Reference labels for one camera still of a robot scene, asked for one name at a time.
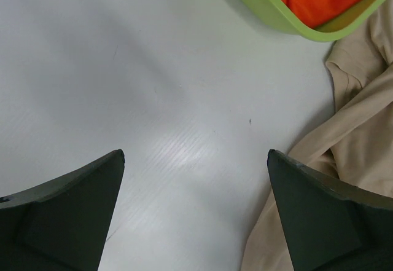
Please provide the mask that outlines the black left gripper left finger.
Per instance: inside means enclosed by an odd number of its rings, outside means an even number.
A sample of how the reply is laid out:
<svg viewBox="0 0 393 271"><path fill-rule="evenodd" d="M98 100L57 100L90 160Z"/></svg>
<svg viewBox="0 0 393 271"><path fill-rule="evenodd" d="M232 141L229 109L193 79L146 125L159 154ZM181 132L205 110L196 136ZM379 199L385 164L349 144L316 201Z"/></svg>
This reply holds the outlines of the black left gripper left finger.
<svg viewBox="0 0 393 271"><path fill-rule="evenodd" d="M124 169L118 149L1 197L1 270L97 270Z"/></svg>

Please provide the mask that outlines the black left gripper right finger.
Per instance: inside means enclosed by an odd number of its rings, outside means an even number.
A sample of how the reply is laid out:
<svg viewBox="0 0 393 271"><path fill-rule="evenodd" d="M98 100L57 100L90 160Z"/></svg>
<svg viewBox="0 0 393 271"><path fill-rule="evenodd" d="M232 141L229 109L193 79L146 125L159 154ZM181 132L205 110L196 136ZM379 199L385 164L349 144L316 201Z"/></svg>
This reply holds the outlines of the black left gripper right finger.
<svg viewBox="0 0 393 271"><path fill-rule="evenodd" d="M270 182L294 270L392 270L392 199L270 150Z"/></svg>

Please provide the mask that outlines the beige t shirt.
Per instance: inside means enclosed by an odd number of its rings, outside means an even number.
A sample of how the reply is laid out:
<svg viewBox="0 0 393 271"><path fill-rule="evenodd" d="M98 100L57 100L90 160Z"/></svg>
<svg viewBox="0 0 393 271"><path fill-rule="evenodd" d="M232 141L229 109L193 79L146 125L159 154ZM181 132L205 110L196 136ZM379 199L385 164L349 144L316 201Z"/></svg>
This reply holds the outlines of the beige t shirt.
<svg viewBox="0 0 393 271"><path fill-rule="evenodd" d="M335 114L286 155L392 199L392 1L337 41L326 66ZM272 187L247 240L241 269L294 270Z"/></svg>

